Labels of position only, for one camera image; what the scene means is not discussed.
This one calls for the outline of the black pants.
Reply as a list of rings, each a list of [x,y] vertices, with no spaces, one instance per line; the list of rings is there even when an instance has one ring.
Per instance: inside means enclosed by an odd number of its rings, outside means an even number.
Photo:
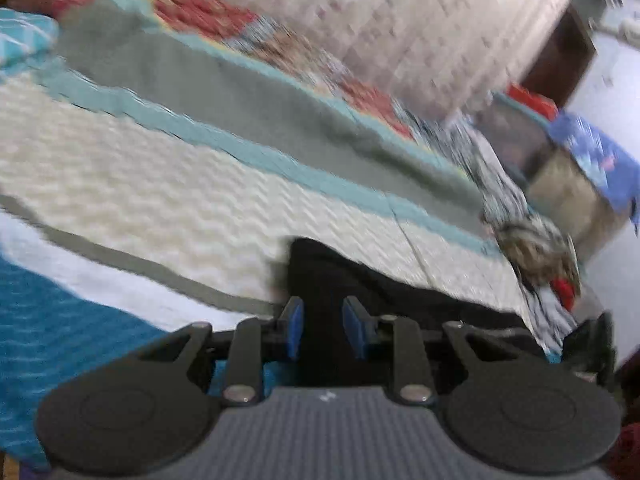
[[[288,293],[304,304],[304,329],[295,362],[295,379],[302,387],[386,382],[386,374],[377,365],[367,368],[352,354],[342,319],[343,301],[348,296],[356,297],[370,315],[405,316],[424,330],[440,332],[448,321],[483,330],[510,330],[507,344],[536,358],[546,357],[517,314],[395,281],[311,238],[292,240],[286,284]]]

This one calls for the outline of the red garment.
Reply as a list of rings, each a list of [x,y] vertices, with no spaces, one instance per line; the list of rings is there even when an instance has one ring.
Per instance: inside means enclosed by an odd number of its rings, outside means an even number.
[[[572,312],[578,299],[574,285],[567,278],[554,278],[549,285],[561,306],[568,312]]]

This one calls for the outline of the olive crumpled garment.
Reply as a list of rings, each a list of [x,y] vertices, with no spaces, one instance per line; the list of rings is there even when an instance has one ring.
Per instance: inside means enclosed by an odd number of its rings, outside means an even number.
[[[550,220],[538,214],[509,220],[498,227],[496,241],[527,284],[539,288],[559,278],[576,296],[582,292],[573,240]]]

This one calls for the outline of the cardboard box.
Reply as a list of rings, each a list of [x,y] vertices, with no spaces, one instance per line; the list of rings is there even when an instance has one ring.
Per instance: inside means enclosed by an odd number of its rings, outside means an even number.
[[[581,263],[605,248],[631,213],[631,204],[616,211],[562,148],[549,154],[525,195],[530,206],[572,238]]]

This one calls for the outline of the blue patterned cloth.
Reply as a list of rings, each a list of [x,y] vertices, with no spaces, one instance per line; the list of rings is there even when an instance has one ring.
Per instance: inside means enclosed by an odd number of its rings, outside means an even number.
[[[585,118],[559,112],[547,128],[550,140],[568,151],[578,168],[616,212],[628,211],[639,232],[639,163]]]

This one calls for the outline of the patterned striped bedsheet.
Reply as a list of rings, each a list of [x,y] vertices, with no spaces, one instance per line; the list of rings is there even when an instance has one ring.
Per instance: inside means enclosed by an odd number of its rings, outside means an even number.
[[[33,70],[1,86],[1,448],[48,462],[34,430],[54,387],[183,325],[274,318],[291,292],[337,316],[328,269],[290,251],[318,240],[387,285],[448,292],[491,327],[529,327],[513,271],[377,216],[51,96]]]

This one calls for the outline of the dark floral blanket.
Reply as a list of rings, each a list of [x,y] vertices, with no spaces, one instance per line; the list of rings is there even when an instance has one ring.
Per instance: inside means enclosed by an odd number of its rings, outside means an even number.
[[[526,220],[529,206],[523,191],[506,174],[491,145],[465,114],[436,122],[394,104],[398,118],[416,140],[462,169],[483,196],[483,220],[494,228]]]

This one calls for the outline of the clear plastic storage bin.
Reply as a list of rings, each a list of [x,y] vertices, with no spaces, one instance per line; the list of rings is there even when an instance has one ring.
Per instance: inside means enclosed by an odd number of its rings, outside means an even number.
[[[491,93],[490,103],[475,114],[474,124],[519,184],[532,180],[552,153],[548,119],[502,92]]]

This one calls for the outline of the beige leaf-patterned curtain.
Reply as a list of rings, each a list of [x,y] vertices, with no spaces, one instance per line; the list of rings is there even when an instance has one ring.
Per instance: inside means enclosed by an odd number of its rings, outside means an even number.
[[[570,0],[226,0],[284,21],[361,81],[445,117],[521,79]]]

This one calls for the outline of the red floral quilt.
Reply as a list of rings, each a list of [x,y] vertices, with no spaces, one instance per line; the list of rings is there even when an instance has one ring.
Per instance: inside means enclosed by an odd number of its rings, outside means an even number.
[[[16,10],[59,18],[91,0],[2,1]],[[409,119],[397,100],[358,81],[337,58],[288,26],[224,0],[142,1],[149,3],[151,18],[160,26],[172,32],[193,32],[216,47],[266,63],[380,120],[403,138],[413,138]]]

